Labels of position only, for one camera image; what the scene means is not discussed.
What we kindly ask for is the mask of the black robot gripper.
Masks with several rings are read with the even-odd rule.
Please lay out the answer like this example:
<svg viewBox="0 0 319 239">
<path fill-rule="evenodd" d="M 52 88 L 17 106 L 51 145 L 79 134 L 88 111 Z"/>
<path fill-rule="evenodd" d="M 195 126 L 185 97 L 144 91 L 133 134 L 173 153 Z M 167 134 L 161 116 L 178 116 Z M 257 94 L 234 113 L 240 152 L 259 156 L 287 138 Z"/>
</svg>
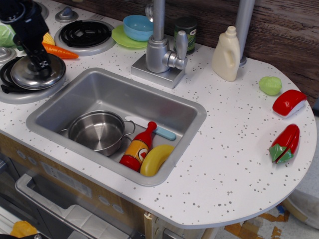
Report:
<svg viewBox="0 0 319 239">
<path fill-rule="evenodd" d="M 48 26 L 41 15 L 40 7 L 22 7 L 10 20 L 17 41 L 29 55 L 30 69 L 34 72 L 47 69 L 51 61 L 42 41 L 48 32 Z"/>
</svg>

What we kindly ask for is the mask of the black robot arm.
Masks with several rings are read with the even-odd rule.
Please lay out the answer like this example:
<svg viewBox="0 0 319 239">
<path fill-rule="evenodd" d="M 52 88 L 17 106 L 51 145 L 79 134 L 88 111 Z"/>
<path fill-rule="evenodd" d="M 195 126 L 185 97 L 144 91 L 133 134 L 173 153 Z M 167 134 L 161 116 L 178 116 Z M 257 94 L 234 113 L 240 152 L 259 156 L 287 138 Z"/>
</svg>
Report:
<svg viewBox="0 0 319 239">
<path fill-rule="evenodd" d="M 51 61 L 42 45 L 49 29 L 37 3 L 32 0 L 2 0 L 0 21 L 13 28 L 14 43 L 25 50 L 37 70 L 49 67 Z"/>
</svg>

